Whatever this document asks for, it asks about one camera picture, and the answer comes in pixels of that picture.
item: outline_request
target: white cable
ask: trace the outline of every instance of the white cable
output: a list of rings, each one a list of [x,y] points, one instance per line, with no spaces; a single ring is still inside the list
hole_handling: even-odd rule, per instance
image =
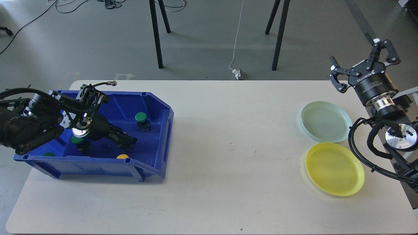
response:
[[[186,6],[186,0],[181,0],[182,2],[183,2],[183,6],[179,9],[179,10],[167,10],[166,8],[164,8],[166,11],[168,11],[168,12],[179,12],[179,11],[181,11],[182,9],[184,9],[184,7]]]
[[[238,38],[238,31],[240,30],[240,23],[241,23],[241,14],[242,14],[242,7],[244,6],[244,0],[242,0],[242,6],[241,6],[241,11],[240,11],[240,20],[238,21],[238,29],[237,29],[237,35],[235,36],[235,43],[234,43],[234,52],[232,53],[232,61],[231,63],[228,65],[228,68],[231,71],[234,71],[233,69],[231,69],[231,65],[234,62],[234,58],[235,58],[235,46],[237,45],[237,38]]]
[[[52,1],[52,0],[47,0],[46,1],[46,3],[48,3],[48,5],[51,5],[51,6],[55,6],[56,5],[56,2],[58,2],[58,1],[55,1],[54,3],[52,3],[52,4],[50,4],[49,3],[49,1]],[[67,5],[67,4],[70,4],[70,3],[73,3],[73,2],[75,2],[76,0],[72,0],[71,2],[69,2],[69,3],[65,3],[65,4],[61,4],[61,5],[56,5],[57,7],[61,7],[61,6],[65,6],[65,5]]]

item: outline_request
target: yellow plate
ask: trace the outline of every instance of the yellow plate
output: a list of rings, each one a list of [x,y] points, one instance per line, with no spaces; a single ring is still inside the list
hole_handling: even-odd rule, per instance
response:
[[[336,196],[357,193],[364,183],[364,169],[347,148],[336,143],[319,143],[305,159],[311,180],[322,190]]]

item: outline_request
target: green button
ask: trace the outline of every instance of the green button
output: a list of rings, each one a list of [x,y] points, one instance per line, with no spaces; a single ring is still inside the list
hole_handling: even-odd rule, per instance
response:
[[[71,143],[75,144],[75,145],[79,145],[83,142],[84,140],[78,137],[71,137]]]
[[[43,154],[45,157],[55,157],[55,154],[53,152],[46,152]]]
[[[139,123],[143,123],[147,120],[147,114],[144,112],[139,112],[135,115],[135,120]]]

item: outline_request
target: black cable sleeve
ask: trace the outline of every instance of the black cable sleeve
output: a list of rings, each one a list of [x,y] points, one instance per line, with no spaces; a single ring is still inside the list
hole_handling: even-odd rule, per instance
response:
[[[399,127],[399,124],[395,122],[388,121],[388,120],[380,120],[370,131],[369,136],[367,137],[367,146],[376,156],[386,158],[386,159],[393,159],[392,155],[377,150],[377,148],[375,148],[373,145],[373,141],[375,140],[377,134],[379,133],[379,130],[382,129],[385,125],[390,126],[392,128]]]
[[[360,161],[362,162],[364,165],[366,165],[367,167],[372,169],[373,171],[376,171],[384,176],[387,176],[389,178],[392,179],[396,179],[408,184],[417,184],[418,182],[410,177],[405,177],[405,176],[401,176],[397,173],[388,171],[386,169],[383,169],[379,166],[377,166],[376,164],[370,162],[369,160],[367,160],[361,153],[360,151],[357,149],[355,142],[354,142],[354,132],[355,130],[363,123],[368,123],[370,124],[370,119],[364,119],[364,118],[359,118],[357,119],[357,121],[353,124],[353,126],[350,127],[350,131],[348,134],[348,144],[350,147],[351,152],[354,154],[354,156]]]

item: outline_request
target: plate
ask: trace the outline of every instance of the plate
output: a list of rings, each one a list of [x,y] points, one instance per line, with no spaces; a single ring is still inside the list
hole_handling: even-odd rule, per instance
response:
[[[311,180],[325,192],[335,196],[357,193],[364,183],[364,169],[347,148],[336,143],[319,143],[305,159]]]
[[[320,142],[341,142],[348,138],[352,121],[339,106],[315,101],[307,104],[301,113],[302,126],[315,140]]]

